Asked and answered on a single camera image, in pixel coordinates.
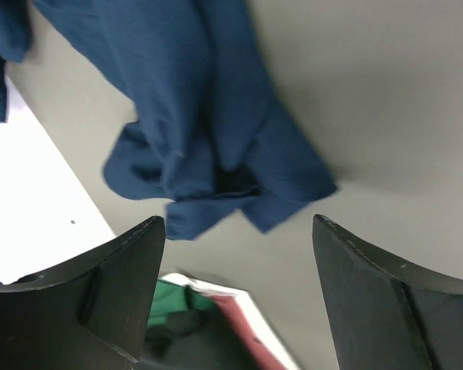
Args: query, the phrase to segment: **table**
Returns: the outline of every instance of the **table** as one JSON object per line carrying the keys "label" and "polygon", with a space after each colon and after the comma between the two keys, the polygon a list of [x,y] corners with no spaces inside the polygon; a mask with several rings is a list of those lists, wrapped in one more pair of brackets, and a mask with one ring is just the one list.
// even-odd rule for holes
{"label": "table", "polygon": [[0,124],[0,282],[41,271],[113,238],[101,213],[8,80]]}

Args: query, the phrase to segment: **dark fabric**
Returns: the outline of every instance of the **dark fabric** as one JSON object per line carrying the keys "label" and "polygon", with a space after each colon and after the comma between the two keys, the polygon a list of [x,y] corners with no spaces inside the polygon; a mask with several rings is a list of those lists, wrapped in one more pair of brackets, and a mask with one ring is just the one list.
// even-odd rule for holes
{"label": "dark fabric", "polygon": [[5,121],[7,89],[5,61],[21,62],[29,47],[30,32],[24,0],[0,0],[0,122]]}
{"label": "dark fabric", "polygon": [[129,199],[170,198],[167,237],[233,210],[262,232],[336,186],[275,97],[244,1],[35,0],[130,97],[138,121],[104,167]]}
{"label": "dark fabric", "polygon": [[189,287],[157,282],[134,370],[260,370],[219,306]]}

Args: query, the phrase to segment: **blue cloth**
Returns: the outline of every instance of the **blue cloth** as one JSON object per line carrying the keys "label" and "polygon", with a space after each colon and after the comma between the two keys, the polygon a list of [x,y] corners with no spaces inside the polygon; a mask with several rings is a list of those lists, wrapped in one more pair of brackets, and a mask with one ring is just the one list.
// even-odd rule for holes
{"label": "blue cloth", "polygon": [[174,200],[168,238],[237,209],[267,232],[336,190],[275,95],[243,0],[34,3],[134,101],[103,174],[122,197]]}
{"label": "blue cloth", "polygon": [[24,0],[0,0],[0,122],[5,121],[7,110],[5,61],[21,62],[29,47],[29,40]]}

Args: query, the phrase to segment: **black plastic part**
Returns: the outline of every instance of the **black plastic part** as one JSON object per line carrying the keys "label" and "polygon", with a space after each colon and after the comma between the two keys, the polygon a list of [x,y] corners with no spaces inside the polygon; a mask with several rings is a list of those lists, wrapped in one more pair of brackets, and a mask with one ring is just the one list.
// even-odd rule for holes
{"label": "black plastic part", "polygon": [[322,216],[313,243],[340,370],[463,370],[463,280]]}
{"label": "black plastic part", "polygon": [[163,219],[152,217],[72,260],[0,284],[0,370],[132,369],[164,239]]}

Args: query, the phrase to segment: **gray surface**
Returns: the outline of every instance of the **gray surface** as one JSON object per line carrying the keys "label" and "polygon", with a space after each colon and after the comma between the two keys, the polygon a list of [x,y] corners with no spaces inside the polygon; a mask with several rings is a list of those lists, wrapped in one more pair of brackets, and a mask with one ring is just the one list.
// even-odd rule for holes
{"label": "gray surface", "polygon": [[[343,190],[267,236],[236,214],[194,243],[168,243],[163,269],[250,289],[306,368],[331,370],[314,213],[463,278],[463,0],[252,5],[280,94]],[[162,214],[162,200],[122,200],[100,176],[132,104],[34,18],[35,48],[10,73],[39,121],[117,233]]]}

